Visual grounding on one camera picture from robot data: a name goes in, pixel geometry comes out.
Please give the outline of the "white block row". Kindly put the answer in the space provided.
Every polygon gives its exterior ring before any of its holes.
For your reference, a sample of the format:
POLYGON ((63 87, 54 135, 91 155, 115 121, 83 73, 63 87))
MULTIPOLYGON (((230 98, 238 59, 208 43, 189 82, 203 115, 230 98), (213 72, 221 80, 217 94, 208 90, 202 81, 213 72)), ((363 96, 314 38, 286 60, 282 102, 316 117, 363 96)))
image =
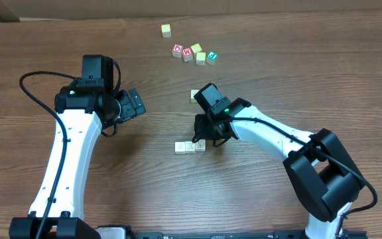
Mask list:
POLYGON ((195 97, 194 97, 197 93, 198 93, 198 90, 191 90, 190 91, 190 101, 192 103, 196 103, 197 102, 195 97))
POLYGON ((185 153, 194 154, 196 152, 196 145, 192 141, 185 142, 185 153))
POLYGON ((195 151, 205 151, 206 150, 206 140, 201 139, 195 143, 195 151))

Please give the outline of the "white block single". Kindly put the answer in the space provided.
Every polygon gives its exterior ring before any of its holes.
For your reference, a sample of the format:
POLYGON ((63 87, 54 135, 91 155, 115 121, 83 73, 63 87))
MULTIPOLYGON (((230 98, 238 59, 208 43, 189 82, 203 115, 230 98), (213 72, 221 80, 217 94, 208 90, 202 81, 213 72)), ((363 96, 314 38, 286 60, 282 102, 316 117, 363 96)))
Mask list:
POLYGON ((185 142, 175 142, 174 143, 174 152, 176 154, 185 154, 186 153, 186 143, 185 142))

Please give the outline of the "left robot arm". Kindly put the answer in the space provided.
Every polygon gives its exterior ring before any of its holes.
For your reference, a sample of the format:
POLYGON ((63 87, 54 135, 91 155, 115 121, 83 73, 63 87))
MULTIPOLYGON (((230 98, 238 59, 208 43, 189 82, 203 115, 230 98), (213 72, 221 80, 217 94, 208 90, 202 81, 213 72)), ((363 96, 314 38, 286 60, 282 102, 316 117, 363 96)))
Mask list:
POLYGON ((39 192, 26 217, 14 217, 10 238, 132 238, 129 226, 84 222, 84 191, 92 151, 108 127, 116 129, 146 112, 137 90, 122 90, 118 63, 103 55, 82 58, 82 75, 55 96, 54 108, 37 103, 56 120, 52 151, 39 192))

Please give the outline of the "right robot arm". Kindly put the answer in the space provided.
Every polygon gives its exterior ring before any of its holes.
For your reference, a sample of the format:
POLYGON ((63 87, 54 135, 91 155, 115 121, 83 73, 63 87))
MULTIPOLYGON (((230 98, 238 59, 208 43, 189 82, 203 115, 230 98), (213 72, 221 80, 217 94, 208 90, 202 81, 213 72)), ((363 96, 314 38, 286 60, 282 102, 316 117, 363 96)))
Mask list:
POLYGON ((195 117, 193 142, 211 140, 219 147, 234 138, 257 145, 283 164, 309 219, 302 232, 275 232, 275 238, 366 238, 366 232, 342 227, 366 182, 335 133, 289 127, 247 100, 229 100, 212 83, 192 92, 191 100, 204 111, 195 117))

